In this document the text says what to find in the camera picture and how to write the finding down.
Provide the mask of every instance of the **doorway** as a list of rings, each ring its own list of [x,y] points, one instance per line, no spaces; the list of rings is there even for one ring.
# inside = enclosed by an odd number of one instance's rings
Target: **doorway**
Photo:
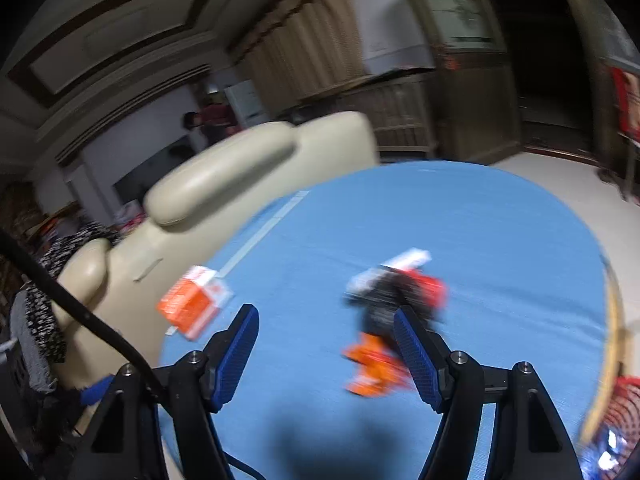
[[[594,160],[591,85],[567,0],[492,0],[529,151]]]

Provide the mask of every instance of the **sofa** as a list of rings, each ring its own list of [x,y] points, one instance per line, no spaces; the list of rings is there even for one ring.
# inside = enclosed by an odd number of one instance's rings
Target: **sofa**
[[[148,218],[117,246],[93,240],[58,281],[96,316],[158,365],[168,322],[162,295],[192,265],[203,264],[270,202],[378,163],[366,117],[328,115],[300,126],[260,124],[194,156],[145,197]],[[55,371],[67,387],[94,384],[124,364],[116,351],[53,305],[67,341]]]

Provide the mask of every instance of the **black hair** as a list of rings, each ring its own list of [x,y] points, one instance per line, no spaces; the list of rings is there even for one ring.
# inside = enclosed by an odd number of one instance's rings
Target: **black hair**
[[[196,126],[194,124],[196,112],[187,112],[182,116],[182,127],[187,130],[193,130]]]

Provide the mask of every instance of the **black and white patterned fabric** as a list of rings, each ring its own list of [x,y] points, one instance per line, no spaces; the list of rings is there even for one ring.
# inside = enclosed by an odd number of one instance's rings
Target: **black and white patterned fabric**
[[[57,278],[76,251],[96,238],[107,238],[114,245],[120,241],[119,234],[96,222],[89,222],[76,234],[56,240],[41,257],[40,264]],[[27,287],[25,310],[27,326],[40,352],[50,363],[65,362],[66,342],[53,314],[51,300],[33,283]]]

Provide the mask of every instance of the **curtain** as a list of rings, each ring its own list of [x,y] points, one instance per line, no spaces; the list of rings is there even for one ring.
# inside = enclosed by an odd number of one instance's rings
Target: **curtain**
[[[230,54],[272,114],[365,75],[351,0],[274,0]]]

